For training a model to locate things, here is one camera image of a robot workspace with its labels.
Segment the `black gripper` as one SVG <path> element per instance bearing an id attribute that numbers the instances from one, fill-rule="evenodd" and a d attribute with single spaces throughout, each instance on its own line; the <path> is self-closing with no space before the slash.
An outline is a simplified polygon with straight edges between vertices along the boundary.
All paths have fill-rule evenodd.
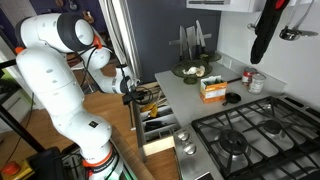
<path id="1" fill-rule="evenodd" d="M 137 91 L 134 87 L 131 87 L 123 96 L 122 102 L 124 105 L 128 105 L 130 102 L 134 102 L 139 105 L 143 105 L 145 94 L 143 91 Z"/>

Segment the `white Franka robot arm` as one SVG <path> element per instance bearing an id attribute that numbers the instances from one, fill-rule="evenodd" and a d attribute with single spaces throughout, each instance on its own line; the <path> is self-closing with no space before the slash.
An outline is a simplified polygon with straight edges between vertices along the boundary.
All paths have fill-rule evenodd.
<path id="1" fill-rule="evenodd" d="M 16 57 L 25 82 L 51 117 L 56 130 L 80 147 L 89 180 L 119 180 L 123 160 L 110 143 L 111 125 L 83 107 L 84 93 L 65 55 L 76 52 L 103 93 L 130 94 L 138 80 L 120 64 L 116 75 L 101 72 L 110 50 L 101 36 L 75 14 L 51 13 L 21 20 L 16 36 L 22 44 Z"/>

